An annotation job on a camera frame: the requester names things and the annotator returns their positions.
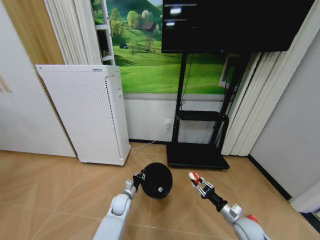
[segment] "black spherical object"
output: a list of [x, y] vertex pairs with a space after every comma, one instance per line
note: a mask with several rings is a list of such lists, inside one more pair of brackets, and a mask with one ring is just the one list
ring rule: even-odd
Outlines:
[[172, 188], [172, 174], [167, 166], [160, 162], [153, 162], [141, 173], [145, 174], [141, 187], [149, 197], [163, 199], [168, 195]]

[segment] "tv stand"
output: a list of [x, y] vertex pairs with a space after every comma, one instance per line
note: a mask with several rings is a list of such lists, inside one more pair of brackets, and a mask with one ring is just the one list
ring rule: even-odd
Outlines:
[[[182, 91], [184, 86], [185, 71], [187, 65], [187, 52], [182, 53], [179, 85], [176, 97], [175, 115], [173, 123], [172, 141], [166, 145], [167, 162], [169, 166], [178, 168], [205, 168], [226, 170], [230, 166], [221, 155], [227, 134], [229, 118], [226, 115], [232, 95], [238, 80], [246, 70], [250, 54], [240, 55], [239, 63], [235, 66], [234, 74], [227, 89], [221, 111], [194, 111], [180, 110]], [[180, 121], [215, 121], [213, 134], [209, 144], [178, 142]], [[216, 139], [222, 126], [218, 147]]]

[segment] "tv screen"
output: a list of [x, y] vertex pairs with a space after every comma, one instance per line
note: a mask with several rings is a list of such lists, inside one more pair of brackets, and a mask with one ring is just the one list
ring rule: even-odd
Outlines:
[[163, 0], [162, 52], [286, 51], [314, 0]]

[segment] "wall mural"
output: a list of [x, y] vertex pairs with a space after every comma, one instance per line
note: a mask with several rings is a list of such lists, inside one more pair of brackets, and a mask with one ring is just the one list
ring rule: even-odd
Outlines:
[[[103, 24], [100, 0], [91, 0], [91, 3], [95, 24]], [[106, 5], [113, 31], [114, 59], [120, 66], [123, 91], [175, 94], [181, 54], [161, 53], [162, 0], [106, 0]], [[225, 54], [195, 54], [185, 93], [224, 94], [225, 88], [219, 85], [219, 81], [225, 60]]]

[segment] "house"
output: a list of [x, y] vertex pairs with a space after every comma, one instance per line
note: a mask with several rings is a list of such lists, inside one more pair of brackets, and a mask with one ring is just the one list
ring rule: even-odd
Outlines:
[[125, 43], [121, 43], [121, 44], [119, 45], [119, 47], [120, 47], [121, 49], [128, 49], [128, 45], [125, 44]]
[[144, 21], [140, 24], [140, 30], [146, 32], [153, 32], [156, 28], [156, 23], [154, 21]]

